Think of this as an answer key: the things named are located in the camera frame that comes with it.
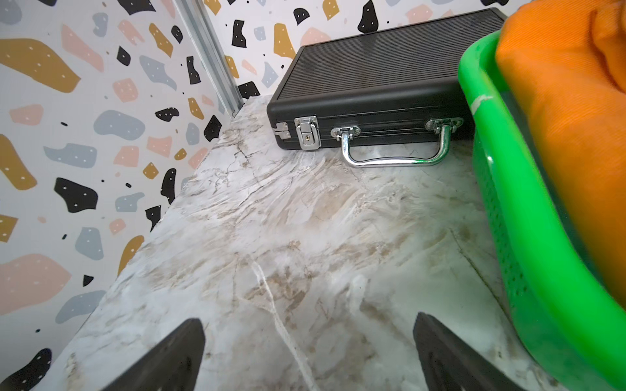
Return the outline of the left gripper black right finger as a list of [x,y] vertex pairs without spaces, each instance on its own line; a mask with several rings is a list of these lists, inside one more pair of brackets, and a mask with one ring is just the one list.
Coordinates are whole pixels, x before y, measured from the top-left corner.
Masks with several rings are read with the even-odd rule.
[[434,316],[419,313],[412,333],[429,390],[521,389]]

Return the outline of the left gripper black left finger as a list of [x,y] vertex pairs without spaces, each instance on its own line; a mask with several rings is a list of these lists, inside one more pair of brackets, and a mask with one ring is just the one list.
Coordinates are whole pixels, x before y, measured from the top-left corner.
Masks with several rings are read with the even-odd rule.
[[107,390],[194,390],[205,348],[200,319],[186,319]]

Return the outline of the green plastic basket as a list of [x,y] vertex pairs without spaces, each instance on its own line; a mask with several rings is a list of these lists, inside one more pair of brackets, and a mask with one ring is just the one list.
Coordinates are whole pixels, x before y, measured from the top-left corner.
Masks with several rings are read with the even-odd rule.
[[625,311],[562,222],[523,114],[495,59],[500,35],[471,45],[458,70],[474,117],[474,172],[510,316],[529,354],[571,390],[625,387]]

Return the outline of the orange pants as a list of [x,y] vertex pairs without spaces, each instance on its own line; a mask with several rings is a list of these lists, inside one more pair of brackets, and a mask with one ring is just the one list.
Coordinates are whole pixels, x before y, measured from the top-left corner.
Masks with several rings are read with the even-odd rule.
[[624,303],[624,2],[528,3],[505,22],[496,60],[568,216]]

